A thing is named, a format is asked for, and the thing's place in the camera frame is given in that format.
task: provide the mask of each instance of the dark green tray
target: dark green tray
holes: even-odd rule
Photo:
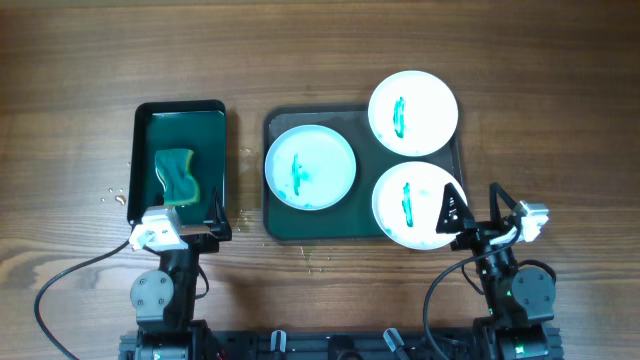
[[[218,100],[158,102],[136,110],[131,155],[127,220],[140,223],[145,210],[155,205],[164,190],[155,173],[157,150],[193,150],[191,173],[200,185],[198,204],[177,208],[183,225],[205,220],[214,188],[226,204],[226,112]]]
[[[274,196],[262,169],[264,228],[282,243],[322,239],[386,238],[371,210],[371,195],[378,178],[391,167],[407,161],[424,161],[448,171],[463,186],[457,134],[440,150],[421,157],[406,157],[388,150],[369,127],[366,105],[281,107],[264,121],[263,146],[269,147],[285,131],[300,125],[326,126],[344,136],[356,156],[353,186],[337,204],[318,211],[294,209]]]

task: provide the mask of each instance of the white disc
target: white disc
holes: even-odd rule
[[[378,225],[393,241],[411,249],[431,250],[449,244],[455,234],[437,234],[436,224],[444,186],[450,182],[466,203],[460,184],[438,166],[413,161],[392,167],[373,189],[371,205]]]
[[[342,199],[356,176],[349,143],[324,126],[303,125],[273,142],[264,164],[271,191],[300,210],[320,210]]]
[[[458,125],[453,93],[442,80],[422,71],[399,72],[381,82],[369,100],[368,115],[375,137],[405,156],[437,151]]]

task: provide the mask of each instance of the wooden table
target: wooden table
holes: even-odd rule
[[[127,195],[133,113],[148,101],[215,98],[231,114],[236,233],[202,258],[212,289],[196,318],[217,330],[420,329],[429,284],[468,254],[378,241],[302,256],[260,217],[269,110],[366,102],[405,69],[437,75],[458,99],[477,218],[493,181],[551,208],[542,237],[515,253],[558,272],[553,324],[567,359],[638,358],[640,4],[196,2],[211,4],[0,11],[0,358],[61,356],[35,323],[34,296],[127,238],[114,196]],[[157,264],[127,249],[82,269],[45,295],[44,319],[80,358],[114,358],[136,329],[131,283]],[[431,309],[432,326],[487,313],[460,273]]]

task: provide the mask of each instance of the black tray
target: black tray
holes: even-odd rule
[[[218,100],[145,103],[138,107],[133,130],[127,220],[140,223],[145,210],[164,194],[155,173],[157,150],[194,151],[191,172],[200,185],[198,204],[177,208],[183,225],[202,224],[213,190],[226,204],[226,111]]]
[[[356,178],[349,193],[335,205],[318,211],[303,211],[286,205],[271,193],[263,168],[263,224],[267,233],[278,241],[291,244],[304,240],[386,238],[373,217],[371,195],[378,178],[403,162],[424,161],[437,165],[463,186],[457,134],[433,154],[420,157],[398,155],[384,147],[373,135],[369,127],[367,105],[290,106],[275,109],[264,121],[264,158],[278,136],[291,128],[308,124],[326,126],[347,140],[356,157]]]

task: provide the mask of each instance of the small rectangular tray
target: small rectangular tray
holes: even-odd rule
[[[420,157],[398,155],[373,135],[369,127],[367,105],[287,106],[273,110],[264,121],[264,158],[278,136],[289,129],[308,124],[326,126],[347,140],[356,157],[356,178],[347,195],[337,204],[323,210],[303,211],[286,205],[271,193],[263,169],[264,228],[271,237],[282,243],[386,238],[373,216],[371,195],[378,178],[403,162],[424,161],[437,165],[453,175],[464,188],[457,134],[433,154]]]
[[[226,204],[226,110],[218,100],[145,103],[136,109],[127,221],[138,224],[164,194],[155,172],[157,150],[193,150],[191,173],[200,185],[200,202],[177,208],[183,225],[200,225],[213,190]]]

